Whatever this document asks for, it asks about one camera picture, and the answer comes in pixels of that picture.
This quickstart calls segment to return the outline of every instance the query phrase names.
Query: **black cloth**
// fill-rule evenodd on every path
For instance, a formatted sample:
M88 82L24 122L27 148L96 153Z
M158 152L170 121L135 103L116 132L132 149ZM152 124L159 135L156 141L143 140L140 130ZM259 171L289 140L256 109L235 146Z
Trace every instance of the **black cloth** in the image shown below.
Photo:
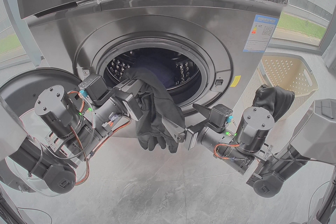
M166 87L153 72L143 67L125 70L122 79L140 79L144 82L138 99L143 116L135 124L135 132L142 148L152 151L157 144L162 149L168 145L169 151L175 153L178 143L162 124L162 116L183 128L186 124L182 110L174 103Z
M252 106L267 109L277 122L290 109L294 98L295 92L263 84L256 90Z

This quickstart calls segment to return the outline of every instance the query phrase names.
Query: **robotic arm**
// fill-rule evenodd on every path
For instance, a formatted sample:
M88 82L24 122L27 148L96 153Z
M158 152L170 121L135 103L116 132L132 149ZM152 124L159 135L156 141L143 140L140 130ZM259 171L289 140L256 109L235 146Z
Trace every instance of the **robotic arm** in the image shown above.
M90 75L79 84L81 91L76 93L76 97L81 96L86 102L84 112L70 100L72 92L65 92L60 85L46 89L36 101L35 112L51 129L45 137L47 146L36 143L32 137L17 130L22 140L13 137L13 142L21 143L19 149L12 147L12 152L8 150L0 157L9 156L29 174L44 180L52 191L69 192L81 183L76 182L78 165L73 159L90 159L95 149L112 135L112 125L121 118L140 120L142 111L136 96L142 85L140 80L126 80L108 88L101 76ZM4 110L4 106L2 102L0 108ZM291 140L275 155L272 155L273 146L265 143L274 126L268 110L247 108L237 132L232 133L226 130L232 121L232 109L222 104L212 109L198 104L193 107L206 119L188 128L162 118L174 140L184 143L187 150L192 150L196 143L205 146L215 158L223 160L240 174L244 174L255 159L260 160L247 184L262 197L276 195L284 181L311 159L336 164L333 154L336 146L333 138L336 100L314 101L295 128Z
M336 164L334 128L336 127L336 100L315 100L296 126L292 138L283 149L272 154L272 145L265 143L274 119L261 107L247 108L241 117L237 132L225 131L232 111L218 104L212 109L194 104L207 119L195 126L182 129L170 120L162 122L176 138L191 150L195 141L210 150L240 174L244 174L254 159L260 163L246 184L262 197L273 197L285 180L308 161Z

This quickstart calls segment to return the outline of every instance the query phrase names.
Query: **label sticker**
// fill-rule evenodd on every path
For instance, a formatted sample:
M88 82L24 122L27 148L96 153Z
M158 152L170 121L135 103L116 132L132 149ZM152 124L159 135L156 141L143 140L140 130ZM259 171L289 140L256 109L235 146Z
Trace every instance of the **label sticker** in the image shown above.
M195 146L195 143L197 141L197 136L198 136L198 133L195 133L194 138L192 139L192 142L191 142L191 145L190 145L190 149L192 149Z
M231 84L230 87L236 87L237 84L238 84L238 82L239 82L239 80L240 80L240 77L241 77L241 75L237 75L237 76L235 76L235 77L234 77L234 80L233 80L233 83Z
M249 37L246 41L245 52L265 52L279 19L255 15Z

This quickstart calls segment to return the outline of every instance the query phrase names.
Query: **cable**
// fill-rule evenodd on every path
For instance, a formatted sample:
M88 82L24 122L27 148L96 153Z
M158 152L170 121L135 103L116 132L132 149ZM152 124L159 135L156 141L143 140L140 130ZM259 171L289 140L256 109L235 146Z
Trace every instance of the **cable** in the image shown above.
M85 150L87 150L87 148L90 146L90 144L92 143L93 141L93 138L95 137L95 128L96 128L96 116L95 116L95 112L92 108L92 105L89 103L89 101L86 99L86 98L83 98L83 100L87 103L87 105L90 107L91 109L91 114L92 114L92 134L91 134L91 139L90 139L90 142L86 145L86 147L81 150L79 153L77 153L76 155L72 156L72 157L68 157L68 158L62 158L62 157L59 157L57 156L54 152L52 152L46 145L44 145L44 147L46 147L49 152L54 156L56 157L57 159L73 159L73 158L76 158L78 157L79 155L81 155L83 152L85 152Z
M69 95L69 94L72 94L72 93L79 94L78 91L69 91L69 92L67 92L68 95ZM79 112L80 112L80 113L83 112L83 110L84 110L84 106L85 106L85 102L84 102L84 100L82 99L82 105L81 105L81 108L79 109Z
M51 216L47 213L47 212L44 212L43 210L40 210L40 209L35 209L35 208L25 208L25 207L16 207L18 209L23 209L23 210L35 210L35 211L40 211L42 213L45 213L46 215L48 215L48 217L50 218L50 224L53 224L53 219L51 218Z
M70 129L73 132L73 134L76 136L76 139L78 141L79 147L81 148L81 150L83 150L82 142L79 140L79 137L78 137L77 133L75 132L75 130L73 129L72 126L70 126ZM87 159L85 151L83 152L83 154L84 154L84 160L86 162L86 173L85 173L85 176L84 176L84 178L82 180L80 180L80 181L78 181L78 182L75 183L75 186L79 186L79 185L83 184L89 178L89 174L90 174L89 161Z
M218 155L218 153L217 153L217 148L219 147L219 146L228 146L228 147L239 147L241 144L226 144L226 143L220 143L220 144L217 144L216 146L215 146L215 148L213 149L213 154L217 157L217 158L219 158L219 159L226 159L226 160L233 160L233 161L235 161L235 160L245 160L245 159L238 159L238 158L236 158L236 157L221 157L220 155Z
M235 122L235 119L234 119L234 118L232 119L231 122L233 123L233 125L234 125L236 128L238 128L237 123Z
M115 129L113 132L112 132L112 134L110 135L110 136L108 136L103 142L101 142L101 144L99 145L99 146L97 146L91 153L90 153L90 158L92 158L94 155L95 155L95 153L103 146L103 144L112 136L112 135L114 135L117 131L119 131L120 129L122 129L122 128L124 128L124 127L126 127L127 125L129 125L131 122L132 122L132 120L131 120L131 118L129 118L129 117L127 117L127 116L123 116L123 117L125 117L125 118L127 118L128 119L128 122L126 122L126 123L124 123L123 125L121 125L121 126L119 126L117 129Z
M319 186L319 187L314 191L313 195L311 196L311 198L310 198L310 202L309 202L309 208L308 208L308 220L309 220L310 204L311 204L311 202L312 202L312 199L313 199L313 196L314 196L315 192L317 192L317 190L318 190L320 187L322 187L323 185L325 185L325 184L327 184L327 183L329 183L329 182L330 182L330 180L327 181L327 182L325 182L325 183L323 183L321 186Z
M317 160L317 159L280 159L280 158L277 158L275 157L275 155L273 153L271 153L272 156L276 159L276 160L281 160L283 162L294 162L294 161L297 161L297 162L317 162L317 163L325 163L325 164L330 164L330 165L333 165L335 166L335 164L333 163L328 163L328 162L324 162L322 160Z

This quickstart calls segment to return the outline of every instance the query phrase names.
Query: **washing machine drum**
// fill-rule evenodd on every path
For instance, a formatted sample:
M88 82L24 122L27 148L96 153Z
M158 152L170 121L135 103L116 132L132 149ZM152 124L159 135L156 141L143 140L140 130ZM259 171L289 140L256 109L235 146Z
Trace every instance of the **washing machine drum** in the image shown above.
M191 98L202 80L199 68L190 58L162 48L134 49L116 56L106 67L105 80L111 86L118 84L124 71L131 67L144 67L152 71L165 85L175 103Z

